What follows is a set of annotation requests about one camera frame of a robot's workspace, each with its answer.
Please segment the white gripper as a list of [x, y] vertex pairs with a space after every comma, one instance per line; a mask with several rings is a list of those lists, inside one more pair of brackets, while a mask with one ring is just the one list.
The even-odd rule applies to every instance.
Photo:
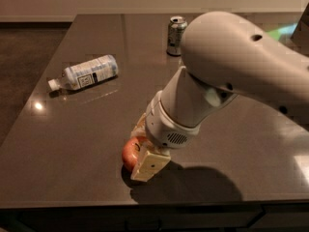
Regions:
[[[200, 126], [189, 128], [173, 121], [164, 110], [161, 102], [162, 92], [158, 91], [148, 104], [146, 114], [143, 113], [130, 133], [131, 137], [145, 137], [154, 145], [163, 148], [179, 149], [185, 147], [195, 137]], [[171, 160], [169, 150], [147, 149], [143, 147], [138, 155], [130, 179], [148, 182], [160, 172]]]

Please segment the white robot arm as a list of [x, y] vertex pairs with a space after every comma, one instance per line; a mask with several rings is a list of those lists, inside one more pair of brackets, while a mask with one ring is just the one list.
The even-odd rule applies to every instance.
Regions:
[[184, 147], [201, 123], [243, 95], [309, 125], [309, 58], [252, 22], [225, 12], [195, 18], [184, 30], [183, 65], [157, 92], [131, 133], [142, 143], [131, 170], [147, 182]]

